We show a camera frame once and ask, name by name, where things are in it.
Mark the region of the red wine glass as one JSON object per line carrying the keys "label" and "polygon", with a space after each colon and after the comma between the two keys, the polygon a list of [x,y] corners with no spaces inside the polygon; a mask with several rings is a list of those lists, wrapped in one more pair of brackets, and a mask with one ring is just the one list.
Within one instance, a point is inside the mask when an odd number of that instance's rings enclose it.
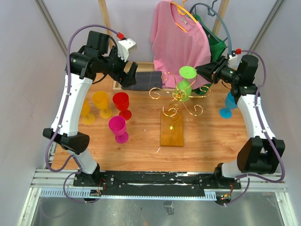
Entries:
{"label": "red wine glass", "polygon": [[132,117],[132,113],[129,108],[129,96],[125,92],[116,93],[113,98],[115,107],[119,110],[119,116],[122,116],[126,121]]}

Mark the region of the yellow wine glass front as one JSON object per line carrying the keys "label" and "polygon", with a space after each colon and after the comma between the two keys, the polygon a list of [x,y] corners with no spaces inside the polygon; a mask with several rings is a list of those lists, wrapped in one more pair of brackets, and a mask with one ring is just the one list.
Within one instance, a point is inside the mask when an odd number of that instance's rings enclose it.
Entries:
{"label": "yellow wine glass front", "polygon": [[105,91],[97,91],[92,95],[94,105],[100,109],[100,116],[108,119],[112,116],[112,110],[109,108],[109,96]]}

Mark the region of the yellow wine glass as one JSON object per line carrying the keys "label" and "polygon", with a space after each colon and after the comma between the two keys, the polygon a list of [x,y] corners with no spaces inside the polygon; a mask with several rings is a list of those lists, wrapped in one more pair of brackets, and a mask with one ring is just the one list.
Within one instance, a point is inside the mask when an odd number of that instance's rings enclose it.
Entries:
{"label": "yellow wine glass", "polygon": [[92,95],[94,105],[100,109],[100,116],[108,119],[112,116],[112,110],[109,108],[109,96],[105,91],[97,91]]}
{"label": "yellow wine glass", "polygon": [[95,121],[95,115],[90,112],[90,106],[86,98],[84,99],[80,115],[82,117],[82,123],[85,125],[91,125]]}

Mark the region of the green wine glass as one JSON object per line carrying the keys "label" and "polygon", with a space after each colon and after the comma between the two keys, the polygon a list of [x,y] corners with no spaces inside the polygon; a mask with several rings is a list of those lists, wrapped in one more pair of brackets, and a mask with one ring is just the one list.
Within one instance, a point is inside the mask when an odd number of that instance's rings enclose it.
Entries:
{"label": "green wine glass", "polygon": [[186,102],[190,99],[192,92],[192,84],[196,81],[196,69],[191,66],[183,66],[179,70],[180,76],[183,80],[176,85],[175,96],[177,99]]}

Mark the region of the magenta wine glass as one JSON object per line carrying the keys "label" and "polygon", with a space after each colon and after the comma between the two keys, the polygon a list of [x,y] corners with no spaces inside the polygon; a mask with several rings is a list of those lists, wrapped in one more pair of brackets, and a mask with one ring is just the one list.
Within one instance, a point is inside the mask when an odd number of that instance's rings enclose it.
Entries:
{"label": "magenta wine glass", "polygon": [[114,116],[109,120],[109,129],[115,135],[115,140],[119,144],[124,144],[128,141],[129,135],[126,131],[126,120],[122,116]]}

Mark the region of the blue wine glass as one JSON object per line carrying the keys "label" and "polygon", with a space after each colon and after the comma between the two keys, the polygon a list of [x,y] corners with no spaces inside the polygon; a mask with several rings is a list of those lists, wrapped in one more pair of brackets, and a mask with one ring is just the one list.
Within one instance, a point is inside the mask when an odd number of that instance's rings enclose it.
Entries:
{"label": "blue wine glass", "polygon": [[225,119],[230,119],[232,117],[232,110],[238,107],[238,105],[235,103],[235,99],[232,96],[231,92],[227,94],[224,104],[225,107],[219,110],[219,114],[221,117]]}

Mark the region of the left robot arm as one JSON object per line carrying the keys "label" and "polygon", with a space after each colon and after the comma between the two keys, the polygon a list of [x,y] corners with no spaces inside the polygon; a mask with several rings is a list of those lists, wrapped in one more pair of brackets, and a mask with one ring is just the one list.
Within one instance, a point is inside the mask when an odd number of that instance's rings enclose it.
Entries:
{"label": "left robot arm", "polygon": [[130,51],[136,49],[136,42],[121,33],[117,37],[119,41],[109,49],[111,36],[90,31],[86,45],[69,54],[56,118],[50,128],[43,130],[43,137],[60,145],[77,163],[79,171],[74,185],[96,186],[101,180],[100,166],[88,149],[90,137],[78,130],[84,100],[96,75],[109,75],[123,87],[136,84],[138,64],[133,62],[129,72],[124,71]]}

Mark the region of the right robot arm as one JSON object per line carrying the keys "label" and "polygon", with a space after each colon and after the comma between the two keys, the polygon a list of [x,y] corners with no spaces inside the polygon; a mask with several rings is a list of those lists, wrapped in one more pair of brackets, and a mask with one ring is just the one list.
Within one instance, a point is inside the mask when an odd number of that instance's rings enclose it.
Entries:
{"label": "right robot arm", "polygon": [[239,151],[236,160],[220,163],[214,170],[213,183],[224,188],[230,179],[255,177],[270,183],[281,183],[285,167],[281,159],[285,143],[277,139],[265,118],[260,89],[254,83],[262,57],[247,50],[237,69],[229,67],[229,59],[222,56],[217,61],[196,67],[197,74],[208,82],[224,81],[231,85],[231,95],[241,111],[246,126],[248,141]]}

